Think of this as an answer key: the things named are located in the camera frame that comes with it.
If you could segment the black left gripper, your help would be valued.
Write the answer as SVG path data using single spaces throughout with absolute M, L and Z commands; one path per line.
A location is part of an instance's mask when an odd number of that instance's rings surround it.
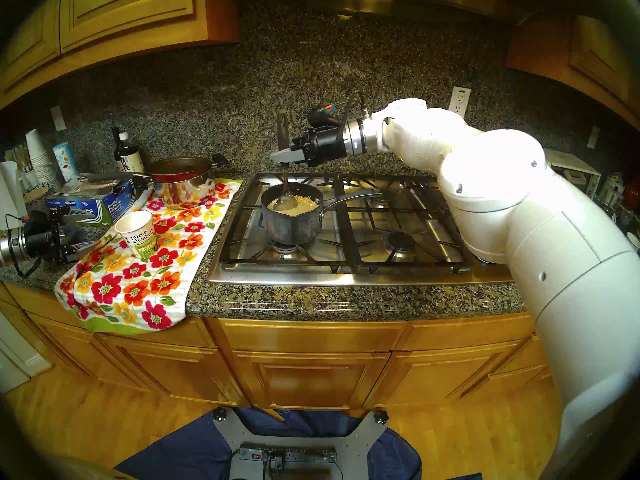
M 85 210 L 69 210 L 63 215 L 63 223 L 56 220 L 28 220 L 24 224 L 26 251 L 30 259 L 45 259 L 57 265 L 77 263 L 94 250 L 103 247 L 104 241 L 78 242 L 78 228 L 71 224 L 97 224 L 98 217 Z

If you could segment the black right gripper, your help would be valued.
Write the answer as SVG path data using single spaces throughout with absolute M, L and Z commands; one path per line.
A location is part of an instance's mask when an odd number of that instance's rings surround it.
M 345 127 L 324 126 L 306 130 L 293 140 L 289 148 L 269 155 L 277 165 L 305 164 L 317 167 L 323 163 L 350 156 L 345 144 Z

